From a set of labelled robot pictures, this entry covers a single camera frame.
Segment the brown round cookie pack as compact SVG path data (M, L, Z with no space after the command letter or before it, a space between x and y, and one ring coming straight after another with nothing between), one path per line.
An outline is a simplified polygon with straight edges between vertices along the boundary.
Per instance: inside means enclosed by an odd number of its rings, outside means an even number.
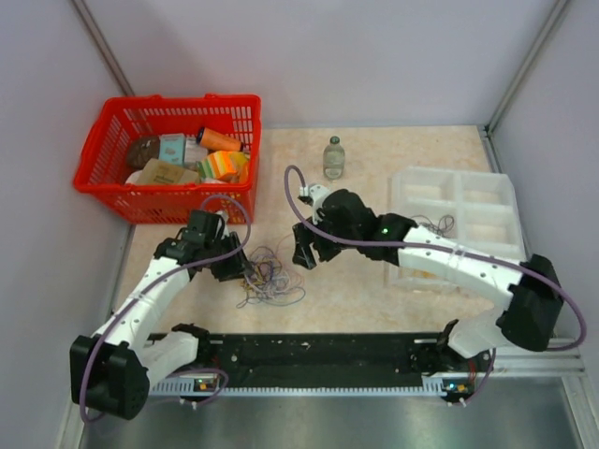
M151 159L157 159L160 152L160 138L158 136L144 136L134 140L127 149L126 164L135 169L142 170Z

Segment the teal small box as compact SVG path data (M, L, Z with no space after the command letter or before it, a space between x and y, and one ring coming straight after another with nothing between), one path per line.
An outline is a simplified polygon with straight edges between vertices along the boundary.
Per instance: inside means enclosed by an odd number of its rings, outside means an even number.
M186 147L185 134L163 134L159 137L158 159L182 167Z

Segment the orange cylinder tube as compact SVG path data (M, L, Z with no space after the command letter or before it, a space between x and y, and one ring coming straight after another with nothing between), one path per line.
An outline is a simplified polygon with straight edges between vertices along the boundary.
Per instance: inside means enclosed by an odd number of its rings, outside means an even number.
M241 152L243 150L241 141L205 126L199 128L196 143L213 152Z

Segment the white compartment tray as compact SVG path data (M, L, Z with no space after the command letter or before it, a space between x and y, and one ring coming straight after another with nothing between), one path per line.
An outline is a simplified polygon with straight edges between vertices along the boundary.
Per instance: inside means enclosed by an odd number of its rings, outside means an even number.
M390 177L387 207L460 245L526 258L515 191L505 174L408 167Z

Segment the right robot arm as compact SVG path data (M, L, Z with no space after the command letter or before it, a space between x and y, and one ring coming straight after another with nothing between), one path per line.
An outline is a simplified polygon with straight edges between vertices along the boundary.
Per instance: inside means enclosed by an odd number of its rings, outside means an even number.
M354 249L372 261L427 272L492 302L490 310L446 326L436 348L444 368L460 369L498 347L548 349L563 301L552 288L557 277L545 257L518 261L462 248L412 219L375 214L346 189L331 192L311 184L300 188L299 200L312 214L293 227L294 264L313 269Z

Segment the red plastic basket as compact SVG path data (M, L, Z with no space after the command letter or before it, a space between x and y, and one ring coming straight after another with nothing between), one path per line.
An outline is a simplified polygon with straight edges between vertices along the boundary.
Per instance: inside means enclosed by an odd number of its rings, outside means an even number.
M201 127L239 139L250 152L245 183L139 186L125 159L138 138L183 133ZM133 225L186 223L192 210L224 209L229 221L253 220L262 134L261 99L255 94L202 97L120 96L108 99L83 145L72 185Z

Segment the grey white box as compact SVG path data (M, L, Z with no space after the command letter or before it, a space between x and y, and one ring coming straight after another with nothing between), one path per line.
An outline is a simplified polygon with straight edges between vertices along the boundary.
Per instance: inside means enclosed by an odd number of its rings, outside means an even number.
M183 166L188 169L196 169L209 154L209 151L200 146L195 138L186 138L183 152Z

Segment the brown cardboard box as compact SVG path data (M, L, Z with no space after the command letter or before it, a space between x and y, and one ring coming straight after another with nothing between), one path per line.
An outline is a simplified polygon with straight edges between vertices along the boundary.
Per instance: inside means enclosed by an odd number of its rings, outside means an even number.
M141 170L136 185L184 185L200 183L199 174L159 159L151 159Z

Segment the orange striped sponge pack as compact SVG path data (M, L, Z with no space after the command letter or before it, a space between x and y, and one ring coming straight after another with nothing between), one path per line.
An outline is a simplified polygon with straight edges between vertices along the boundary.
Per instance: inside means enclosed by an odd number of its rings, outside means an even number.
M249 167L249 158L243 152L212 152L197 163L202 180L238 182L241 173Z

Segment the clear glass bottle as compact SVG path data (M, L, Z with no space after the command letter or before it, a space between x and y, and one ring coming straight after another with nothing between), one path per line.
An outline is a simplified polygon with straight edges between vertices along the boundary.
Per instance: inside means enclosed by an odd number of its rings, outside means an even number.
M329 144L323 151L323 174L330 180L338 180L344 171L345 150L337 136L329 139Z

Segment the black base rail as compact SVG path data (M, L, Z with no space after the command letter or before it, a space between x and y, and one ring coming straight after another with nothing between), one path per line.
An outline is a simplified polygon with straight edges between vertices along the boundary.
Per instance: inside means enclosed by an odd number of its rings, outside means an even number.
M228 388L421 386L423 376L468 380L489 366L437 347L436 333L216 334L199 344L186 369L218 368Z

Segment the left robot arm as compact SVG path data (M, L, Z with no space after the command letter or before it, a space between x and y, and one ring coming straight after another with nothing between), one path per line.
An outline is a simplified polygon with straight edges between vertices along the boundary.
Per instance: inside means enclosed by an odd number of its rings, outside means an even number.
M239 236L227 228L225 211L192 211L186 226L159 243L132 293L111 318L69 349L70 394L85 422L95 410L125 420L136 417L151 389L175 370L206 369L212 348L205 332L177 325L148 347L155 325L195 275L208 269L219 282L242 278L249 262Z

